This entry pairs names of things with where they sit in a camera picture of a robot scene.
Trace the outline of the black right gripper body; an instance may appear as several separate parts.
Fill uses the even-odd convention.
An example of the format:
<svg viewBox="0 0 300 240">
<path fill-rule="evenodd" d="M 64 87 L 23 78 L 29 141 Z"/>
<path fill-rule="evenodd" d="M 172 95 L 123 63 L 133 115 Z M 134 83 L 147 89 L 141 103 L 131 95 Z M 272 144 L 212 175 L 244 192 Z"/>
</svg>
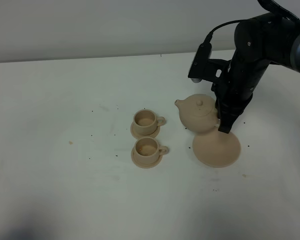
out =
<svg viewBox="0 0 300 240">
<path fill-rule="evenodd" d="M 266 59 L 254 62 L 238 59 L 229 61 L 220 81 L 213 83 L 211 87 L 216 96 L 215 107 L 219 118 L 233 108 L 240 108 L 236 111 L 238 115 L 243 112 L 267 67 Z"/>
</svg>

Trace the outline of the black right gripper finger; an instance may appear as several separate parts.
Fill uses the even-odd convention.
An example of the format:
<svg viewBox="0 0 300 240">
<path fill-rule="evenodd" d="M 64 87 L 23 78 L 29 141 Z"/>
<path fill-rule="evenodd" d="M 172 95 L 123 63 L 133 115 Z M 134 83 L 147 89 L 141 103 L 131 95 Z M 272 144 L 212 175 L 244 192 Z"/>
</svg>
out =
<svg viewBox="0 0 300 240">
<path fill-rule="evenodd" d="M 220 120 L 218 131 L 229 134 L 233 124 L 241 114 L 242 112 L 218 112 L 217 116 Z"/>
</svg>

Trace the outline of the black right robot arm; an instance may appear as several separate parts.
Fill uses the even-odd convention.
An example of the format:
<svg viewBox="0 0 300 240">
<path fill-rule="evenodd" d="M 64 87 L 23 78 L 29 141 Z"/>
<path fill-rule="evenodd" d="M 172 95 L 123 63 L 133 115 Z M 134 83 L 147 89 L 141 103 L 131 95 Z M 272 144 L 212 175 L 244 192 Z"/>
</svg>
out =
<svg viewBox="0 0 300 240">
<path fill-rule="evenodd" d="M 266 14 L 241 21 L 235 52 L 214 85 L 218 130 L 229 133 L 270 64 L 300 73 L 300 19 L 273 0 L 258 2 Z"/>
</svg>

